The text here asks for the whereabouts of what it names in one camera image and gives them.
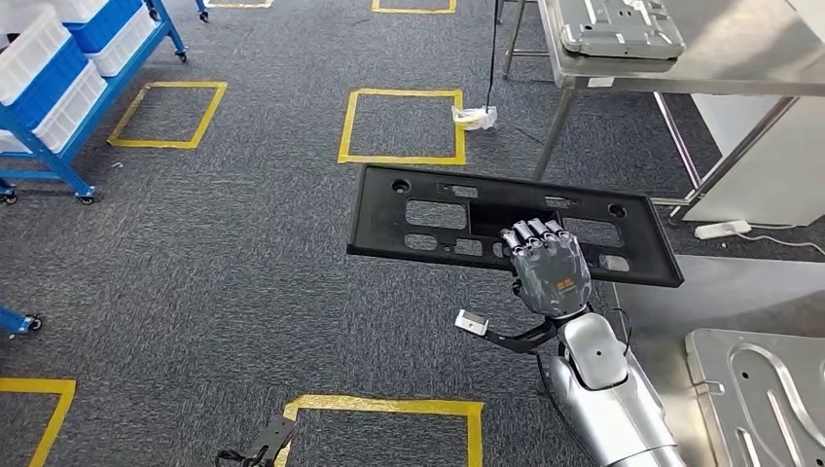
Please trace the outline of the robot right hand grey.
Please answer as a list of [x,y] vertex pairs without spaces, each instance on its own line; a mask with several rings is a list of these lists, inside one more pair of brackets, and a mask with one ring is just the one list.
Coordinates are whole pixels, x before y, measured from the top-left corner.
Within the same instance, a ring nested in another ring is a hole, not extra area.
[[562,319],[586,309],[592,276],[574,234],[556,220],[533,218],[499,237],[515,268],[514,293],[530,311]]

